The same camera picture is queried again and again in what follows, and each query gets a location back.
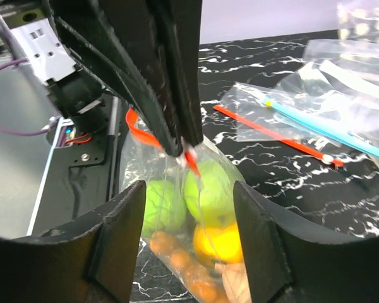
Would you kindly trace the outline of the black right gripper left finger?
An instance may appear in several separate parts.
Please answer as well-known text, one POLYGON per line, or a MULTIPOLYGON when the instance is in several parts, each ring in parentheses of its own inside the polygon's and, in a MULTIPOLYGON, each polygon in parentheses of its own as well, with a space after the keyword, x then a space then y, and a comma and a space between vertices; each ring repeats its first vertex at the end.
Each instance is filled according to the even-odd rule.
POLYGON ((0 237, 0 302, 128 302, 145 194, 137 181, 40 236, 0 237))

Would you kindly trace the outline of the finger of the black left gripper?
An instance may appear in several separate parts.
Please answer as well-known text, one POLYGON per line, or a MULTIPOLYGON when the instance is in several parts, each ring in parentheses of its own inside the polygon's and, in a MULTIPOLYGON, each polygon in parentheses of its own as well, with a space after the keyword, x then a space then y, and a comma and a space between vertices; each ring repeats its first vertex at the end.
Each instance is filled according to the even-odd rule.
POLYGON ((165 152, 183 152, 165 48, 148 1, 49 1, 51 23, 73 59, 125 98, 165 152))
POLYGON ((198 88, 201 1, 147 1, 155 22, 164 76, 171 98, 162 97, 162 120, 151 129, 163 147, 203 141, 198 88))

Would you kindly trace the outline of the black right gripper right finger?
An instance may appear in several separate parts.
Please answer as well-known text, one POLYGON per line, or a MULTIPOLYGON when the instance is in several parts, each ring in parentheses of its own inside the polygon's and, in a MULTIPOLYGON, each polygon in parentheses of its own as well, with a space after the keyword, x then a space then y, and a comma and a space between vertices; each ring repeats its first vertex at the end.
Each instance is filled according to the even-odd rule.
POLYGON ((233 195, 253 302, 379 302, 379 236, 330 230, 243 182, 233 195))

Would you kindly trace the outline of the garlic bulb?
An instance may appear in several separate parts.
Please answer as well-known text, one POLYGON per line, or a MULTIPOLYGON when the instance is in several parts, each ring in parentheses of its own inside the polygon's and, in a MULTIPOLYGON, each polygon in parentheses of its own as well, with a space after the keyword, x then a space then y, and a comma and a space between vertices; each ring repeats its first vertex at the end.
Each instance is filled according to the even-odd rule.
POLYGON ((222 275, 226 296, 232 303, 252 303, 248 276, 244 263, 215 263, 215 271, 222 275))

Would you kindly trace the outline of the yellow bell pepper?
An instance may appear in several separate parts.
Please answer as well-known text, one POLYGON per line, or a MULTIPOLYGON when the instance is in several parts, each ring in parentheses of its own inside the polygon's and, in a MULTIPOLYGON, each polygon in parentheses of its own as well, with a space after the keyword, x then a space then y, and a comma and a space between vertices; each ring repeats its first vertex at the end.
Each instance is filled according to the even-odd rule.
POLYGON ((242 263, 243 250, 236 222, 224 227, 197 225, 193 234, 193 249, 196 258, 205 266, 214 263, 242 263))

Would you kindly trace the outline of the orange ginger piece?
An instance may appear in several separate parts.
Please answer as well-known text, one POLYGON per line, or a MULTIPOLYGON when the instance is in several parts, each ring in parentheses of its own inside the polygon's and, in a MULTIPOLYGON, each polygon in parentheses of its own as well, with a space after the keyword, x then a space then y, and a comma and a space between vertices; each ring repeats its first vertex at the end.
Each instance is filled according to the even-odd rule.
POLYGON ((198 302, 229 301, 222 286, 211 277, 206 267, 191 255, 177 237, 164 231, 156 231, 150 239, 150 249, 181 279, 183 285, 198 302))

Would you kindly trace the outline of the green apple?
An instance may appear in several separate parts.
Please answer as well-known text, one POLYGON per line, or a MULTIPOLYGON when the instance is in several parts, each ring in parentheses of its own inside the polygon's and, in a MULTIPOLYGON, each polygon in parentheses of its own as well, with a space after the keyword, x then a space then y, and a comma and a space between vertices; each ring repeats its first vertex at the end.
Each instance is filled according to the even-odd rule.
POLYGON ((235 221, 233 187, 244 177, 227 159, 198 163, 200 176, 188 172, 184 183, 184 200, 198 222, 210 227, 225 227, 235 221))

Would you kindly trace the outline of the orange zipper clear bag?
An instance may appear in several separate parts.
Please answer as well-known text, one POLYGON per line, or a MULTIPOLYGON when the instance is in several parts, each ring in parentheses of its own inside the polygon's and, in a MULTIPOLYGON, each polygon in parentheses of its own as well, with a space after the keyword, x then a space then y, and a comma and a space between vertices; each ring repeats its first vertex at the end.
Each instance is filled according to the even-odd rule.
POLYGON ((135 111, 125 120, 119 187, 146 184, 142 239, 197 301, 249 302, 233 198, 240 171, 208 139, 196 147, 196 164, 183 167, 135 111))

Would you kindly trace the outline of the light green lime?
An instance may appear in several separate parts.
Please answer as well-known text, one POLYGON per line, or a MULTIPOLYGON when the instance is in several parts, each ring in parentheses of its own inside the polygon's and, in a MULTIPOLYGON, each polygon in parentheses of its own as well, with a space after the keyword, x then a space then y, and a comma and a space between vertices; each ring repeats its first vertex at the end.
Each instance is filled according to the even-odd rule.
POLYGON ((142 236, 150 238, 157 230, 178 232, 186 221, 186 203, 174 183, 152 180, 147 183, 142 236))

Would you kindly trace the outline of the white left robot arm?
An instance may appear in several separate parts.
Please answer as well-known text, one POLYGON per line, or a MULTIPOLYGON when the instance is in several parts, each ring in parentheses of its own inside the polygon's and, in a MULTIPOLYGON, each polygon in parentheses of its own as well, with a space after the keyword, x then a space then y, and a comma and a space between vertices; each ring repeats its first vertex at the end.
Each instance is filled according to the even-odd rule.
POLYGON ((0 14, 51 102, 85 133, 103 88, 126 100, 164 151, 203 140, 201 1, 0 1, 0 14))

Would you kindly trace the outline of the blue zipper clear bag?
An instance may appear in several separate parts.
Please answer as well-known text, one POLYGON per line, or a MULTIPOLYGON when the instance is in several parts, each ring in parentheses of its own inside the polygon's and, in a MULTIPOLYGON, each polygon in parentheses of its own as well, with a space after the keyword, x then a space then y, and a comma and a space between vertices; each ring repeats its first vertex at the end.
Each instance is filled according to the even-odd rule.
POLYGON ((264 105, 343 145, 379 158, 379 44, 318 39, 304 65, 264 105))

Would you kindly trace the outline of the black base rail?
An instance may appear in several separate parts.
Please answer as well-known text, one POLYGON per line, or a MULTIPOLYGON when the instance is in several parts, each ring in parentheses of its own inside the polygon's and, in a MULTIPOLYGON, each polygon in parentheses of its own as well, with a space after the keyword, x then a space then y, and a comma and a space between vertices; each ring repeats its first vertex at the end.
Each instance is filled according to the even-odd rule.
POLYGON ((118 161, 127 128, 122 101, 104 96, 107 127, 94 135, 76 131, 70 119, 60 118, 49 133, 51 149, 27 235, 39 235, 109 201, 118 192, 118 161))

